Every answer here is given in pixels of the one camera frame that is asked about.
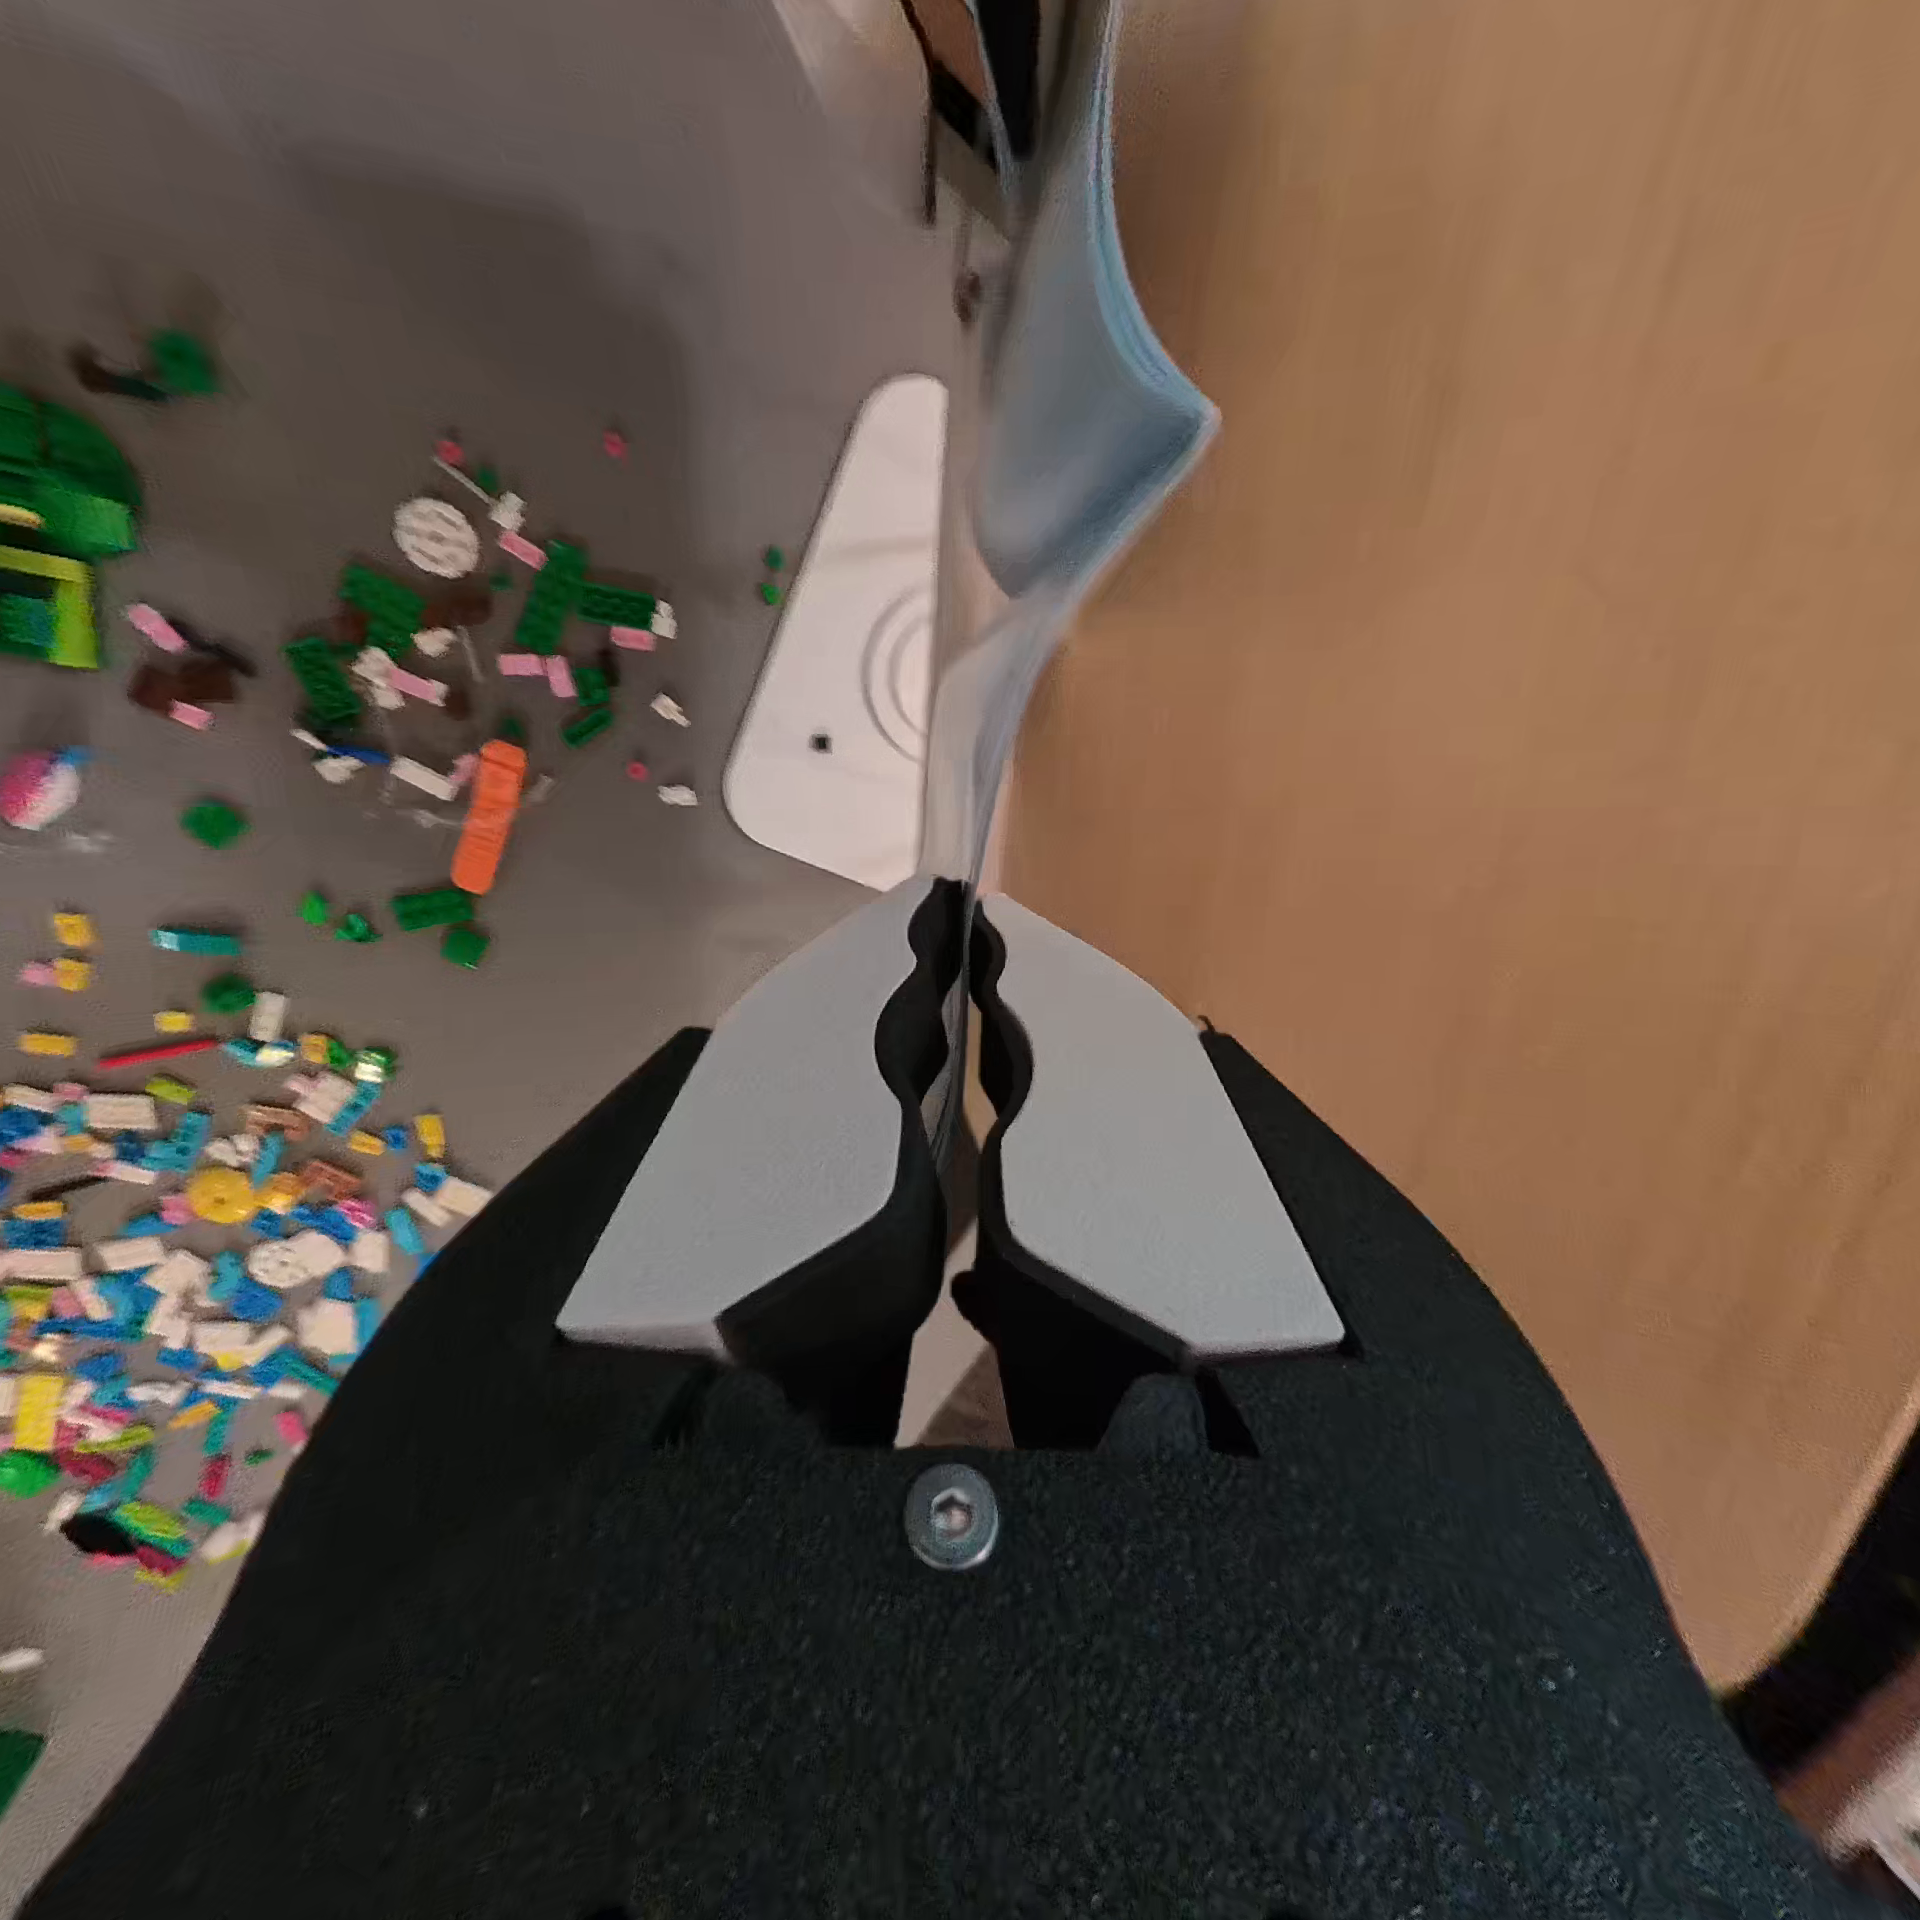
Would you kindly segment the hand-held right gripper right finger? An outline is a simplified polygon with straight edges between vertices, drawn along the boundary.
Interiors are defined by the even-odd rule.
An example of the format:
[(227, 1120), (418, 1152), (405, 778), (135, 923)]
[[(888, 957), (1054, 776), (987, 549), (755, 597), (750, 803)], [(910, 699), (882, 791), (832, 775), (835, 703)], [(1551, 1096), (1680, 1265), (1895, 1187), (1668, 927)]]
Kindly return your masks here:
[(1171, 999), (1007, 895), (975, 909), (1007, 1256), (1181, 1361), (1347, 1335), (1279, 1187)]

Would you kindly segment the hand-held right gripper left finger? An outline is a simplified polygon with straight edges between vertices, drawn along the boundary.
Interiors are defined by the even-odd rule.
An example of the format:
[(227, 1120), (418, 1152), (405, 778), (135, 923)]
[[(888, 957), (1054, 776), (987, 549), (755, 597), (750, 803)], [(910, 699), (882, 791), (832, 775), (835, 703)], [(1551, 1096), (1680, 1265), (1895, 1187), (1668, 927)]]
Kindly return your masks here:
[(927, 1158), (954, 880), (910, 878), (794, 951), (714, 1026), (582, 1262), (558, 1331), (740, 1352), (732, 1309), (879, 1219)]

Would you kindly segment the lego instruction booklet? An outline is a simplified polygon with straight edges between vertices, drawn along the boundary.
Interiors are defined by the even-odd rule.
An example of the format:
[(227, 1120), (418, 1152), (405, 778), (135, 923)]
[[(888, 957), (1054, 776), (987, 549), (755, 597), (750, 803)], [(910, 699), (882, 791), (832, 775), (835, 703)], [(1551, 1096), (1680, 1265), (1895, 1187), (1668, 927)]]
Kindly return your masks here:
[(986, 157), (948, 147), (963, 327), (943, 449), (918, 871), (986, 889), (1023, 712), (1082, 606), (1208, 447), (1219, 411), (1146, 318), (1119, 243), (1115, 102), (1126, 5), (1036, 5), (1027, 151), (986, 5)]

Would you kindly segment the orange lego piece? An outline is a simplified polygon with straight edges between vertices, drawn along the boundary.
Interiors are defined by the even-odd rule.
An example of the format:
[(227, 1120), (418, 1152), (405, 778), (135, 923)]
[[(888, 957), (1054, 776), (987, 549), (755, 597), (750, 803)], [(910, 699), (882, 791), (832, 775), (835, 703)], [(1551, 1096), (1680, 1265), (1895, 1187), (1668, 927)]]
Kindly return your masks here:
[(477, 754), (464, 823), (448, 864), (450, 885), (480, 898), (491, 891), (522, 810), (526, 749), (502, 735)]

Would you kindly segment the pile of colourful lego pieces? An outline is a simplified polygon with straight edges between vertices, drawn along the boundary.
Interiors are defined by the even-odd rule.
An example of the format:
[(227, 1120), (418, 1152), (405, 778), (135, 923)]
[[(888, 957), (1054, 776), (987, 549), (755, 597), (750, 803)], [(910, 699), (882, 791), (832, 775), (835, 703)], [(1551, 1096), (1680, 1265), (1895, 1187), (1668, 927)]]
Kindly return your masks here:
[(188, 995), (138, 1040), (5, 1030), (5, 1499), (174, 1593), (253, 1547), (406, 1281), (493, 1192), (440, 1111), (402, 1107), (390, 1042), (300, 1023), (246, 943), (149, 934)]

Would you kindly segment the pile of green brown lego pieces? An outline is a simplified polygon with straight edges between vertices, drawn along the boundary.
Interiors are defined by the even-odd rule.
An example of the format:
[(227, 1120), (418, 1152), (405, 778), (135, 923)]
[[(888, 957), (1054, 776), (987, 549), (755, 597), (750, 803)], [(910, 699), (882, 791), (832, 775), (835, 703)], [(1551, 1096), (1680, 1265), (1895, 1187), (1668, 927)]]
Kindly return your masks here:
[[(120, 365), (78, 344), (69, 354), (78, 381), (88, 392), (130, 397), (149, 403), (214, 394), (222, 374), (204, 341), (190, 331), (157, 329), (144, 341), (135, 362)], [(608, 627), (608, 647), (653, 649), (679, 631), (677, 613), (658, 591), (629, 581), (595, 576), (586, 549), (564, 539), (533, 542), (526, 530), (522, 496), (501, 481), (488, 463), (470, 463), (459, 439), (439, 439), (430, 463), (454, 496), (437, 496), (459, 507), (483, 542), (477, 571), (458, 582), (440, 582), (411, 569), (406, 581), (347, 559), (339, 577), (339, 615), (327, 633), (287, 640), (284, 658), (301, 689), (301, 723), (318, 741), (308, 743), (327, 775), (349, 773), (376, 754), (364, 751), (362, 733), (367, 712), (394, 712), (406, 702), (439, 703), (453, 710), (453, 691), (421, 673), (410, 661), (439, 661), (448, 649), (470, 654), (472, 633), (487, 624), (493, 601), (516, 584), (523, 574), (526, 594), (519, 606), (512, 640), (496, 656), (507, 678), (533, 675), (549, 682), (555, 696), (575, 702), (578, 710), (564, 721), (566, 744), (578, 747), (605, 731), (610, 718), (608, 675), (597, 663), (570, 664), (564, 634), (570, 621)], [(188, 667), (219, 678), (240, 671), (246, 661), (204, 633), (181, 627), (157, 608), (128, 603), (128, 624), (159, 651), (179, 680), (166, 694), (166, 712), (181, 723), (202, 721), (197, 712), (214, 705), (212, 691), (190, 691)]]

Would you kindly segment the white round lego plate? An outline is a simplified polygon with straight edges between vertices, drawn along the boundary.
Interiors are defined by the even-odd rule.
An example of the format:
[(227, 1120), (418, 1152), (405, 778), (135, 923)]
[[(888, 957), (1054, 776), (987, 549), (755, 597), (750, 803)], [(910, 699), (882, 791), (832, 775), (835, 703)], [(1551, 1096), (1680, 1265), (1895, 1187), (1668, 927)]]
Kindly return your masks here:
[(390, 514), (390, 539), (406, 563), (431, 581), (464, 581), (483, 562), (476, 526), (437, 496), (405, 497)]

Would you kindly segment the green lego build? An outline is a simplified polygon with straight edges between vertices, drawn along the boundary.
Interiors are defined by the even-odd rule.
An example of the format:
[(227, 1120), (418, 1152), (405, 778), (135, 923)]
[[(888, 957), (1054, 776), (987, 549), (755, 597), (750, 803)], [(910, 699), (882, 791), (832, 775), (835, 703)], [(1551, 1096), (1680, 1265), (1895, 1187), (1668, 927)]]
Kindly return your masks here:
[(98, 571), (138, 552), (128, 454), (60, 402), (2, 386), (2, 654), (98, 670)]

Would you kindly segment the white stand base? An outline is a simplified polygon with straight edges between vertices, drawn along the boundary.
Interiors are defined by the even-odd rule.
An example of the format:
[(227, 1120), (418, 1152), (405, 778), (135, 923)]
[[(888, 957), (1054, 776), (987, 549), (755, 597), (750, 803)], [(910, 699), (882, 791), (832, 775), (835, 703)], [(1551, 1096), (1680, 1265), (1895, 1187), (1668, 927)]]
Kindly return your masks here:
[(886, 894), (920, 859), (948, 390), (859, 402), (722, 778), (756, 845)]

